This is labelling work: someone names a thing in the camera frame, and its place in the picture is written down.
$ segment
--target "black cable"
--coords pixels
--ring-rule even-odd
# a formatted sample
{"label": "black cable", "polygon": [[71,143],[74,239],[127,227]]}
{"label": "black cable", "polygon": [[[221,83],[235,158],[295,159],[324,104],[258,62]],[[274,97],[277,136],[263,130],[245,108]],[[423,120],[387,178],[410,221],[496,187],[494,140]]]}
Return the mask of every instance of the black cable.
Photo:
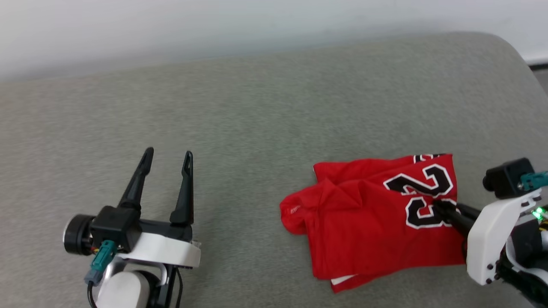
{"label": "black cable", "polygon": [[175,308],[179,308],[181,305],[181,298],[182,298],[182,277],[181,272],[179,272],[179,269],[175,269],[177,271],[177,276],[179,277],[179,295],[177,295],[177,304],[175,304]]}
{"label": "black cable", "polygon": [[467,248],[468,248],[467,241],[463,240],[463,242],[460,244],[460,251],[463,254],[464,262],[466,262],[466,256],[467,256],[466,250],[467,250]]}
{"label": "black cable", "polygon": [[89,282],[88,283],[88,302],[89,302],[89,305],[92,307],[92,308],[97,308],[97,305],[95,304],[95,300],[93,300],[93,282]]}

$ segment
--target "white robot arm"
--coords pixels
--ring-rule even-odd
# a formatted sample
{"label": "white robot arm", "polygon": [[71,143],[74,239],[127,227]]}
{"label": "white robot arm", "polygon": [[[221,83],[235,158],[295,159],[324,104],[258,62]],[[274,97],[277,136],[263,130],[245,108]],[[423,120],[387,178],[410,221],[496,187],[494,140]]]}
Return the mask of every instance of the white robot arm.
{"label": "white robot arm", "polygon": [[[192,240],[193,161],[187,151],[182,184],[169,222],[142,220],[141,194],[150,172],[153,148],[145,151],[118,207],[106,206],[97,216],[76,215],[65,228],[63,243],[69,253],[95,254],[84,281],[92,308],[168,308],[176,276],[179,307],[180,268],[200,264],[200,243]],[[157,267],[160,277],[144,270],[125,271],[128,264]],[[92,289],[101,284],[97,301]]]}
{"label": "white robot arm", "polygon": [[435,202],[446,222],[466,238],[469,276],[481,285],[502,279],[536,307],[548,307],[548,214],[539,204],[547,173],[535,173],[526,158],[487,170],[483,186],[497,200],[481,211]]}

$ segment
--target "clothing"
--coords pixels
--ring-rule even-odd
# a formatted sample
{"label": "clothing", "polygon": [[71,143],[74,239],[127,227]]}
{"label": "clothing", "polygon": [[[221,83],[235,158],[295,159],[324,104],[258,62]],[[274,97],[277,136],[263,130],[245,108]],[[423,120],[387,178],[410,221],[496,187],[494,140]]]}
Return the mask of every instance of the clothing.
{"label": "clothing", "polygon": [[357,275],[333,284],[335,292],[409,267],[463,264],[463,238],[431,205],[434,199],[456,204],[452,159],[315,164],[318,183],[282,201],[282,223],[308,235],[315,277]]}

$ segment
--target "gray cushion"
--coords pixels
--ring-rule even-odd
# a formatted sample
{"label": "gray cushion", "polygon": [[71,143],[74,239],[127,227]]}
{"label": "gray cushion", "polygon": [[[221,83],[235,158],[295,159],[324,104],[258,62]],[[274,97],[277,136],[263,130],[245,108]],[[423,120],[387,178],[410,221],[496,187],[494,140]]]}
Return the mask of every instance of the gray cushion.
{"label": "gray cushion", "polygon": [[168,220],[195,156],[202,263],[183,272],[185,307],[527,306],[464,266],[334,295],[278,205],[319,161],[452,152],[460,201],[481,207],[487,168],[523,156],[548,168],[546,103],[517,52],[477,33],[0,85],[2,306],[87,306],[91,257],[65,253],[63,228],[116,204],[148,146],[147,219]]}

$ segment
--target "printed number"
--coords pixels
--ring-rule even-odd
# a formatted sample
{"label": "printed number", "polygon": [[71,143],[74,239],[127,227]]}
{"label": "printed number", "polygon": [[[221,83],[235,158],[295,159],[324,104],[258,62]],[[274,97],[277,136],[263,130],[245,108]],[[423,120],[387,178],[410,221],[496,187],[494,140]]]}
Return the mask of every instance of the printed number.
{"label": "printed number", "polygon": [[[418,161],[423,161],[420,156],[415,156]],[[434,198],[448,194],[453,188],[453,182],[447,173],[447,169],[438,165],[432,164],[423,169],[423,174],[426,180],[433,182],[433,185],[424,183],[418,179],[414,179],[407,174],[400,173],[391,179],[384,181],[384,186],[388,190],[399,191],[402,195],[414,195],[417,192],[423,195],[429,195]],[[450,201],[454,205],[456,203],[451,199],[442,199]],[[421,214],[420,210],[428,208],[428,214]],[[431,204],[426,204],[423,197],[413,197],[406,206],[407,221],[406,224],[412,228],[433,228],[448,226],[441,218],[434,215]]]}
{"label": "printed number", "polygon": [[426,162],[428,159],[434,159],[436,157],[442,156],[445,154],[421,154],[413,156],[413,163]]}

